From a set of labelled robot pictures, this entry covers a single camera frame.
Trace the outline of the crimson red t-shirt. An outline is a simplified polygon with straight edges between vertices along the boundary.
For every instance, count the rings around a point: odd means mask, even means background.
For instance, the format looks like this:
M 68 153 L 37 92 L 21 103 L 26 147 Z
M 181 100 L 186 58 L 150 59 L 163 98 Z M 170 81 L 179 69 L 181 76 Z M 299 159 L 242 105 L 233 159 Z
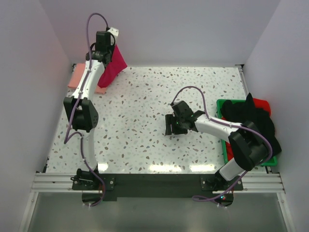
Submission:
M 112 60 L 106 66 L 104 73 L 101 75 L 98 81 L 98 87 L 100 88 L 108 87 L 118 76 L 118 74 L 125 68 L 127 68 L 127 63 L 125 62 L 118 48 L 118 45 L 116 45 L 113 51 Z

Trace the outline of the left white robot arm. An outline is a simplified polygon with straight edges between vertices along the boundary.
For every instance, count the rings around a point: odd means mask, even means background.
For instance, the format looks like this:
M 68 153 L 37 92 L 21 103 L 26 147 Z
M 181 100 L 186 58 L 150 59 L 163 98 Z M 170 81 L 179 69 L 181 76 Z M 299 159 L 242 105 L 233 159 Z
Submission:
M 82 171 L 95 170 L 97 160 L 94 149 L 94 132 L 99 116 L 92 103 L 97 84 L 112 60 L 119 30 L 109 28 L 97 31 L 96 42 L 86 54 L 85 68 L 81 80 L 71 97 L 65 97 L 63 104 L 68 117 L 69 126 L 81 134 Z

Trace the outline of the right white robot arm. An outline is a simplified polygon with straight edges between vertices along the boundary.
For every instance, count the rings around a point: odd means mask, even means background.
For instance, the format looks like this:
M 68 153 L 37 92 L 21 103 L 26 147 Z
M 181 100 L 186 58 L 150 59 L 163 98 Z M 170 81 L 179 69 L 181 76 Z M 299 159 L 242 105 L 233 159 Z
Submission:
M 234 157 L 211 180 L 221 190 L 231 186 L 232 180 L 239 174 L 251 171 L 272 157 L 270 142 L 253 122 L 234 123 L 209 116 L 200 110 L 193 112 L 184 101 L 171 103 L 171 108 L 173 113 L 165 116 L 166 135 L 195 131 L 210 134 L 230 144 Z

